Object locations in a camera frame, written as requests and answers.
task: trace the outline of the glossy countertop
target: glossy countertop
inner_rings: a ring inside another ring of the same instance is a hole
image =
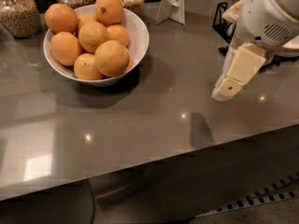
[[[212,29],[219,2],[187,0],[186,25],[155,25],[146,4],[145,59],[96,88],[57,74],[43,33],[0,26],[0,200],[299,123],[299,63],[258,74],[233,100],[211,98],[226,42]]]

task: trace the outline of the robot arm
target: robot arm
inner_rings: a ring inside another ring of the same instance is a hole
[[[212,97],[239,93],[277,50],[299,35],[299,0],[244,0]]]

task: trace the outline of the bowl of oranges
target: bowl of oranges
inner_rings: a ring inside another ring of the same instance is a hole
[[[53,4],[45,13],[43,44],[51,67],[77,82],[105,87],[129,74],[150,42],[145,23],[120,0],[73,9]]]

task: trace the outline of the fruit bowl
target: fruit bowl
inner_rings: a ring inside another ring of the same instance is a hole
[[[85,7],[79,7],[75,9],[76,13],[80,17],[82,14],[93,14],[95,15],[94,11],[94,5],[88,5]],[[124,10],[124,17],[121,21],[121,25],[123,25],[131,38],[131,42],[128,46],[131,58],[132,58],[132,66],[131,68],[126,71],[125,73],[117,76],[117,77],[107,77],[101,80],[83,80],[83,79],[78,79],[75,77],[74,72],[72,69],[67,68],[63,65],[61,65],[56,59],[53,57],[51,50],[50,50],[50,41],[52,37],[54,36],[54,33],[49,29],[46,32],[45,38],[44,38],[44,44],[43,44],[43,49],[44,49],[44,54],[45,57],[50,64],[50,66],[58,72],[60,75],[75,80],[77,82],[81,82],[84,84],[88,85],[94,85],[97,87],[105,87],[105,86],[110,86],[126,75],[128,75],[143,59],[145,56],[147,49],[149,47],[149,42],[150,42],[150,36],[149,36],[149,31],[147,29],[147,26],[145,23],[132,11],[125,9]]]

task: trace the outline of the dark floor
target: dark floor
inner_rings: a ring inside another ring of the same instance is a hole
[[[266,194],[259,193],[259,197],[253,197],[254,193],[249,194],[254,202],[262,198],[264,203],[256,202],[254,205],[248,205],[246,204],[248,199],[244,197],[240,199],[243,200],[241,208],[236,202],[226,203],[220,206],[221,211],[211,210],[191,217],[189,220],[178,221],[177,224],[297,224],[299,221],[298,190],[299,181],[289,180],[284,186]],[[274,196],[276,199],[272,202],[269,200],[269,196]],[[146,220],[135,222],[134,215],[140,217],[140,212],[137,212],[138,210],[133,210],[130,205],[122,205],[121,211],[120,208],[115,209],[115,213],[111,212],[109,208],[93,206],[89,182],[81,181],[0,202],[0,223],[152,223]],[[127,220],[128,217],[132,220],[131,222],[121,221],[122,219]]]

